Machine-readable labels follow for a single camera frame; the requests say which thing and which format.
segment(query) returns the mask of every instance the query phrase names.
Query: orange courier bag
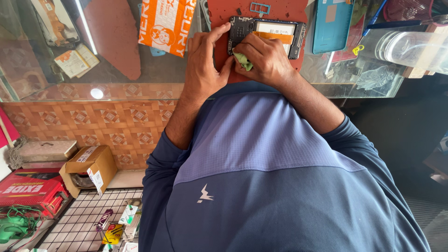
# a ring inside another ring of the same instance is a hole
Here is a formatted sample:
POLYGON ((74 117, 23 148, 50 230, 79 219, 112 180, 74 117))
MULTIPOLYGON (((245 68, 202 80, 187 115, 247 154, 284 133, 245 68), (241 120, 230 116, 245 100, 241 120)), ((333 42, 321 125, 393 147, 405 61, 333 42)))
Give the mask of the orange courier bag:
POLYGON ((138 42, 184 57, 196 0, 143 0, 138 42))

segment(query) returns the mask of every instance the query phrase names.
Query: blue t-shirt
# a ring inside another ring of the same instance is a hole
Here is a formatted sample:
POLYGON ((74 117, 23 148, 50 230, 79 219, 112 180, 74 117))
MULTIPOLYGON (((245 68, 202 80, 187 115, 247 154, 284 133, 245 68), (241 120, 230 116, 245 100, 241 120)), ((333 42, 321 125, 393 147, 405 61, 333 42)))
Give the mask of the blue t-shirt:
POLYGON ((429 251, 373 144, 319 135, 280 94, 201 108, 188 150, 147 160, 139 251, 429 251))

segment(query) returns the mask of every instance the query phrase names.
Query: purple package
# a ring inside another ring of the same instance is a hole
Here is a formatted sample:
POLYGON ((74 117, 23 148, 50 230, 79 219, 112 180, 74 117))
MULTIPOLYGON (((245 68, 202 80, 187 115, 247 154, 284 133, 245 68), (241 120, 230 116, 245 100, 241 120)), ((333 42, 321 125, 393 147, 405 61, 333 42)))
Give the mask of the purple package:
POLYGON ((101 232, 104 230, 104 227, 106 226, 109 217, 113 214, 112 209, 107 209, 101 219, 99 220, 98 224, 96 224, 96 231, 101 232))

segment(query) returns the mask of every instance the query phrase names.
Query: circuit board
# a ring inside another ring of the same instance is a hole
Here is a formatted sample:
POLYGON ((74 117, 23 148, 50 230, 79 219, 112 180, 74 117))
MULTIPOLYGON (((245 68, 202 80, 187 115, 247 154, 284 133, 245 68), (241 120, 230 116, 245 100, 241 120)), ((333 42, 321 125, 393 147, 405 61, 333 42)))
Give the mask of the circuit board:
POLYGON ((273 34, 293 35, 293 41, 284 44, 285 52, 290 60, 299 57, 305 36, 306 24, 302 22, 280 21, 253 17, 232 16, 230 18, 230 31, 228 37, 227 53, 232 55, 232 49, 253 31, 262 31, 273 34))

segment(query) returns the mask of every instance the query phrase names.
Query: hand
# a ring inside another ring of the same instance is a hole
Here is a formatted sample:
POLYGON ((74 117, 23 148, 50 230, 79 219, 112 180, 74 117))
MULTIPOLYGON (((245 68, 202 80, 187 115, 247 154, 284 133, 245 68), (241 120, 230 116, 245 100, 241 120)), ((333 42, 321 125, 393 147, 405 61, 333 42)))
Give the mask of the hand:
POLYGON ((294 83, 300 76, 291 66, 280 39, 267 40, 250 33, 235 47, 234 52, 244 54, 254 65, 246 71, 241 64, 235 64, 235 72, 277 90, 294 83))
POLYGON ((221 72, 218 72, 213 66, 213 48, 215 42, 228 30, 229 22, 211 32, 195 33, 193 38, 188 39, 187 70, 181 97, 203 103, 227 84, 233 56, 226 60, 221 72))

